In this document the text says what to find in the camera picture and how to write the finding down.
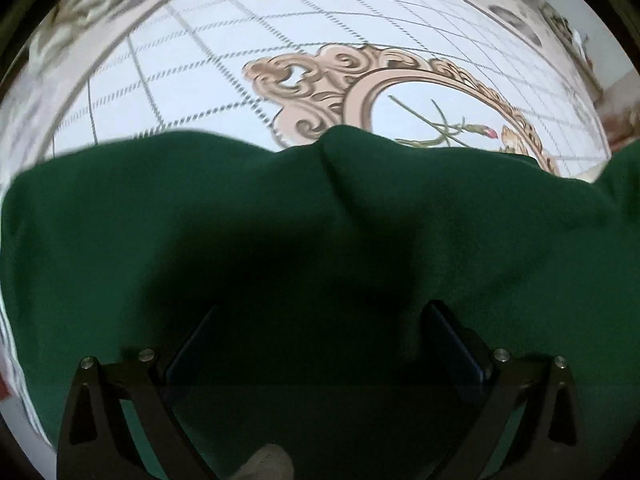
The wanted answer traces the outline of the green white varsity jacket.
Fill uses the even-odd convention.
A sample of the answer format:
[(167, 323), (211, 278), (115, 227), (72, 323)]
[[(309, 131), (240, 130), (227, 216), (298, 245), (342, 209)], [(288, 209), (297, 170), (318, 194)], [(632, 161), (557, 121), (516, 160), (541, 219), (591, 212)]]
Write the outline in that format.
[(107, 143), (13, 181), (1, 288), (51, 440), (82, 358), (151, 349), (221, 476), (273, 443), (299, 479), (412, 479), (473, 401), (421, 340), (440, 300), (490, 348), (564, 356), (586, 475), (639, 473), (616, 462), (639, 420), (637, 144), (587, 183), (350, 127), (279, 153), (197, 131)]

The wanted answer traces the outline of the cream fluffy garment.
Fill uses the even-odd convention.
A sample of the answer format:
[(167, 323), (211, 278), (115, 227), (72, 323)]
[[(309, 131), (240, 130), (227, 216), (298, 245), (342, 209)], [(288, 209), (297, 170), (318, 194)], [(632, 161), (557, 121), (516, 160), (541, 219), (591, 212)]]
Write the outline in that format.
[(28, 71), (45, 72), (91, 25), (122, 0), (58, 0), (28, 43)]

